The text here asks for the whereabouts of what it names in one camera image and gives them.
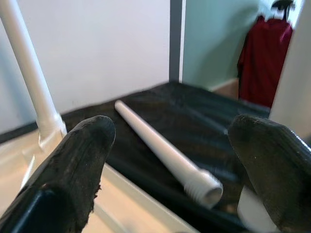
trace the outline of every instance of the white plastic tube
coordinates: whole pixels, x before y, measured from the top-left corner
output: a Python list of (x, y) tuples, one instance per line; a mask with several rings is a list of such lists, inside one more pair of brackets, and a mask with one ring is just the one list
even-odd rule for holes
[(35, 107), (41, 139), (64, 130), (16, 0), (0, 0), (0, 17)]
[(212, 208), (220, 200), (223, 185), (210, 172), (199, 169), (122, 101), (115, 102), (115, 109), (177, 178), (194, 201)]

